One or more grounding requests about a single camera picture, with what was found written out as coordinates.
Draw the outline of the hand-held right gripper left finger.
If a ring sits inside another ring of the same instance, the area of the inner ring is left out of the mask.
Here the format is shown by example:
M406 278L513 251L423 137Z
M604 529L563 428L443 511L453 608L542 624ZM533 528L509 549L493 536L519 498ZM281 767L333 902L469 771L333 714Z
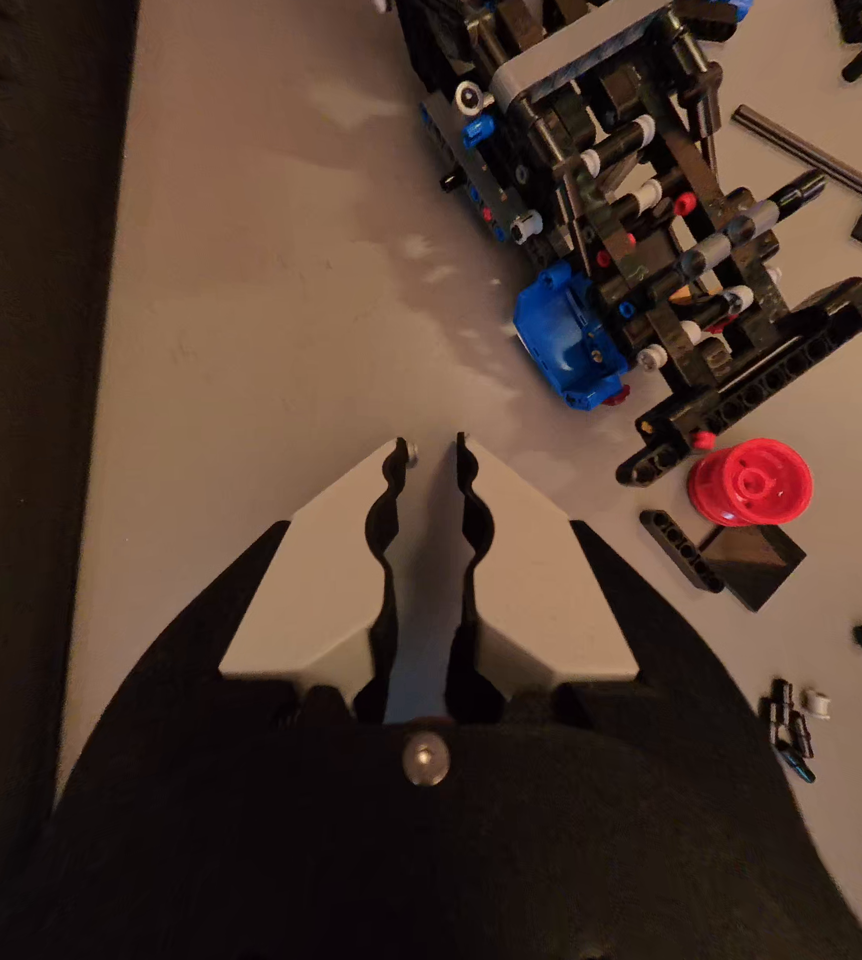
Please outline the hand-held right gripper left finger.
M222 677L330 688L345 703L386 697L397 644L387 550L410 465L410 444L390 440L293 514Z

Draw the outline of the black holed beam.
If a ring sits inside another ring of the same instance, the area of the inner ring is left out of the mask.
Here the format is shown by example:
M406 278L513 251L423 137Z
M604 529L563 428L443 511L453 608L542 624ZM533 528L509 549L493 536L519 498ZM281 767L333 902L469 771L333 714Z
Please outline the black holed beam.
M641 510L639 521L693 587L710 594L725 590L725 583L715 575L701 550L668 513Z

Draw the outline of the black perforated panel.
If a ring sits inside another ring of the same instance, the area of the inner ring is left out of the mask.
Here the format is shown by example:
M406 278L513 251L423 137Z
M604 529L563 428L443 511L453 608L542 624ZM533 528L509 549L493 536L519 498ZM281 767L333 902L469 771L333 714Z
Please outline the black perforated panel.
M138 11L0 1L0 895L53 802Z

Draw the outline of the grey desk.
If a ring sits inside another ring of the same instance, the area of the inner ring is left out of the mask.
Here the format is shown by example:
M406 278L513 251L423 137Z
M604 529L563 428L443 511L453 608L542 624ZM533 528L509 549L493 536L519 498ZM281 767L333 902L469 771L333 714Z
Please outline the grey desk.
M759 613L691 588L641 529L691 538L686 469L616 466L664 397L568 411L510 328L530 274L438 188L397 21L371 2L143 2L58 782L176 614L272 522L384 442L418 452L389 552L389 720L442 706L460 618L460 431L584 520L698 629L755 704L773 677L830 698L817 782L788 775L862 919L862 336L722 439L770 437L815 478L801 567Z

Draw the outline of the red wheel rim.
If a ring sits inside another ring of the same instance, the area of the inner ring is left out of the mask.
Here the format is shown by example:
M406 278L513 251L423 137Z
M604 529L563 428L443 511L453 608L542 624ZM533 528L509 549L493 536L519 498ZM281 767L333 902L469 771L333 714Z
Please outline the red wheel rim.
M772 438L754 438L710 453L690 471L692 506L723 527L780 526L810 507L814 480L796 450Z

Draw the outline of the long black axle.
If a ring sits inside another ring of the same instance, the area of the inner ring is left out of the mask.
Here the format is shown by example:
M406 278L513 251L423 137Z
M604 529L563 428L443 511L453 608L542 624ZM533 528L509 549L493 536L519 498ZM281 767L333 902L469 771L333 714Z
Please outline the long black axle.
M808 164L838 185L862 197L861 171L835 158L785 126L777 124L745 104L740 104L734 110L731 120L784 154Z

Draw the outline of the toy brick vehicle chassis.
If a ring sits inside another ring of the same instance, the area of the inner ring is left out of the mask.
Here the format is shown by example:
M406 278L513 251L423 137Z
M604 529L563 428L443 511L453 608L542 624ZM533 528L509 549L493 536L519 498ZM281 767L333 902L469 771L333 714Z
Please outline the toy brick vehicle chassis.
M427 97L422 124L491 236L536 279L513 326L570 409L621 403L634 367L670 394L616 471L647 487L862 333L862 278L795 308L776 227L821 196L809 167L725 193L724 43L750 2L378 2Z

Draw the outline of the dark flat panel piece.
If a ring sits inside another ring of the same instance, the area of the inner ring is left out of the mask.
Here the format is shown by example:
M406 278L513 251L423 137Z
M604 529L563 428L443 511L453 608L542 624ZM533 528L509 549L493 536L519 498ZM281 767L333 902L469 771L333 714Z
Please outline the dark flat panel piece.
M717 526L700 549L714 576L754 614L807 558L804 549L776 525Z

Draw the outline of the black pin cluster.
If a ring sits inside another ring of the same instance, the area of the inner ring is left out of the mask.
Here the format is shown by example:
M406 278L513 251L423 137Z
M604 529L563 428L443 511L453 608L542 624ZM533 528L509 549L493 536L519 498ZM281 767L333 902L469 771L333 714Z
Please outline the black pin cluster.
M814 748L804 714L797 708L793 685L773 678L769 692L758 702L758 717L768 741L789 771L812 785L817 775L812 768Z

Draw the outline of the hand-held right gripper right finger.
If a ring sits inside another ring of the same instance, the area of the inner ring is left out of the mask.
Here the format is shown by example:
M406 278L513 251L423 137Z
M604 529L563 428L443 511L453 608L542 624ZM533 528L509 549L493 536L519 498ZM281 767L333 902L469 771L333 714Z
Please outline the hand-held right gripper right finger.
M448 713L500 718L520 695L628 683L638 662L568 515L477 439L456 439L472 549L448 662Z

